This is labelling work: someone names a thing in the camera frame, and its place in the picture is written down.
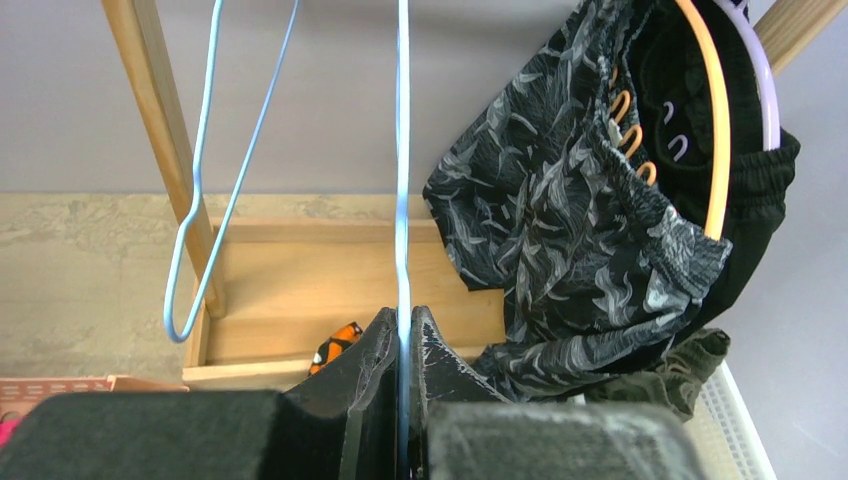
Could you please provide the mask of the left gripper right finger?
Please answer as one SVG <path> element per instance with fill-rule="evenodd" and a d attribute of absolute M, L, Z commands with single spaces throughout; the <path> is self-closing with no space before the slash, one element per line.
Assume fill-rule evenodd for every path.
<path fill-rule="evenodd" d="M 671 414 L 640 404 L 513 403 L 411 313 L 415 479 L 703 479 Z"/>

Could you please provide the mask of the orange camouflage shorts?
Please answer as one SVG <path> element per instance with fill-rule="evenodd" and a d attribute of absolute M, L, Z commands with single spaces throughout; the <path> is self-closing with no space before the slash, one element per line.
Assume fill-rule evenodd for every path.
<path fill-rule="evenodd" d="M 340 356 L 350 346 L 355 344 L 363 333 L 363 329 L 351 322 L 329 336 L 315 351 L 308 375 L 312 376 Z"/>

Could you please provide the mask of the olive green shorts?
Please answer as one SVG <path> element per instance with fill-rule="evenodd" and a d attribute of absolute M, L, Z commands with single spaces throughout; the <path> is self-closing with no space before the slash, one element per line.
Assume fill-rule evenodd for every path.
<path fill-rule="evenodd" d="M 694 417 L 700 392 L 724 361 L 730 336 L 704 328 L 673 347 L 654 368 L 623 375 L 584 394 L 589 403 L 628 402 L 663 407 L 680 421 Z"/>

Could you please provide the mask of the peach plastic file organizer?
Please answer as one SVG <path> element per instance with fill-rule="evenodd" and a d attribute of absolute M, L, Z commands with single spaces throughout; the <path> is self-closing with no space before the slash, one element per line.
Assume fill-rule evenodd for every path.
<path fill-rule="evenodd" d="M 1 447 L 39 403 L 66 393 L 80 392 L 186 392 L 182 384 L 137 378 L 127 375 L 102 377 L 15 377 L 1 379 Z"/>

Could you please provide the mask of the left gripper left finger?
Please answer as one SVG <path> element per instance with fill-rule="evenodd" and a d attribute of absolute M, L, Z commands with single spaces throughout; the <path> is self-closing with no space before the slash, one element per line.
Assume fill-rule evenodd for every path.
<path fill-rule="evenodd" d="M 288 391 L 49 398 L 1 450 L 5 479 L 391 479 L 396 314 Z"/>

